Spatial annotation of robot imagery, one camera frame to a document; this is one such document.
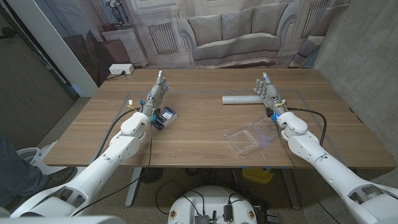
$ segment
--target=table top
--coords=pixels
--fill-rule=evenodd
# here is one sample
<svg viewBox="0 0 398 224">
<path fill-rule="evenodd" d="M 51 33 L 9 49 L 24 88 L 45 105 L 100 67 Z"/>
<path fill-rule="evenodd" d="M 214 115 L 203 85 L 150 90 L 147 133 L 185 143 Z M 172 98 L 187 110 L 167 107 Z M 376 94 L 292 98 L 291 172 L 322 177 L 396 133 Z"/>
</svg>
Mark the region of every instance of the table top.
<svg viewBox="0 0 398 224">
<path fill-rule="evenodd" d="M 170 90 L 162 103 L 178 118 L 163 131 L 152 127 L 151 167 L 275 167 L 292 168 L 278 138 L 245 156 L 236 153 L 225 134 L 264 117 L 264 105 L 223 105 L 223 95 L 255 95 L 257 78 L 267 72 L 287 105 L 322 113 L 328 121 L 323 147 L 348 167 L 392 168 L 395 160 L 352 113 L 326 80 L 312 69 L 181 69 L 163 70 Z M 44 162 L 51 166 L 87 166 L 127 100 L 139 107 L 153 86 L 158 70 L 135 70 L 132 75 L 104 82 Z M 323 121 L 310 113 L 294 111 L 320 137 Z M 115 125 L 109 140 L 129 116 Z M 145 167 L 149 161 L 149 135 L 136 155 L 122 165 Z M 311 167 L 289 153 L 298 168 Z"/>
</svg>

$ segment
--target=metal pipe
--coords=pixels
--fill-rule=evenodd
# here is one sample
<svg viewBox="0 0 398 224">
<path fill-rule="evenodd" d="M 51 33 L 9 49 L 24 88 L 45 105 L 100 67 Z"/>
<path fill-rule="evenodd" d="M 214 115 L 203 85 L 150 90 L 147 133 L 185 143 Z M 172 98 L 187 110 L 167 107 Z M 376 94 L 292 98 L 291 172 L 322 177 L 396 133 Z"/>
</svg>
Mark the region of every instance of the metal pipe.
<svg viewBox="0 0 398 224">
<path fill-rule="evenodd" d="M 253 96 L 223 96 L 223 104 L 262 104 L 259 95 Z"/>
</svg>

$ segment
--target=person's leg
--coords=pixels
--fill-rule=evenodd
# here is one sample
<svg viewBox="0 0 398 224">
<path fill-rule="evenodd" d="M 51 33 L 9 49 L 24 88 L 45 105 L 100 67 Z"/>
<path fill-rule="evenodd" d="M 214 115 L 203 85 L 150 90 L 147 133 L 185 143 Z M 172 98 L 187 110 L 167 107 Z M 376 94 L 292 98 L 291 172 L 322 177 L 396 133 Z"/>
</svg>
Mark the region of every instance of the person's leg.
<svg viewBox="0 0 398 224">
<path fill-rule="evenodd" d="M 10 141 L 0 133 L 0 206 L 17 195 L 28 196 L 44 187 L 49 177 L 20 158 Z"/>
</svg>

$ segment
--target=wall outlet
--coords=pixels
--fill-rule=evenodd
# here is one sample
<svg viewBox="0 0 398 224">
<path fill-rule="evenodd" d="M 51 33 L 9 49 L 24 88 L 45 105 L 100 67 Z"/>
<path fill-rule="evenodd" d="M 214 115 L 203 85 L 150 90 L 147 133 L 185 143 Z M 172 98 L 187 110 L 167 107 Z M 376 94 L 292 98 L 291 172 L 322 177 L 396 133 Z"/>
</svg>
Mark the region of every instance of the wall outlet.
<svg viewBox="0 0 398 224">
<path fill-rule="evenodd" d="M 134 71 L 134 66 L 132 64 L 113 64 L 110 66 L 109 71 L 112 75 L 119 75 L 122 72 L 126 72 L 126 75 L 129 75 Z"/>
</svg>

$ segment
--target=small box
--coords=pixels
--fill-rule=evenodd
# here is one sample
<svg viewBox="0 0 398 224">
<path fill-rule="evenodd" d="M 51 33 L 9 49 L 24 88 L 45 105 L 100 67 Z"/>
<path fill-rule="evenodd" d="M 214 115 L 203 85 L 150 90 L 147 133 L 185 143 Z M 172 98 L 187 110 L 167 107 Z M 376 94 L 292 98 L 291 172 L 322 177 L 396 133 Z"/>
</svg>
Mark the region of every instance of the small box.
<svg viewBox="0 0 398 224">
<path fill-rule="evenodd" d="M 112 75 L 120 75 L 125 72 L 126 75 L 130 75 L 134 71 L 132 64 L 112 64 L 109 68 Z"/>
<path fill-rule="evenodd" d="M 177 119 L 177 113 L 174 110 L 171 110 L 168 106 L 165 106 L 160 111 L 159 116 L 156 117 L 156 120 L 152 122 L 152 125 L 161 131 L 175 119 Z"/>
</svg>

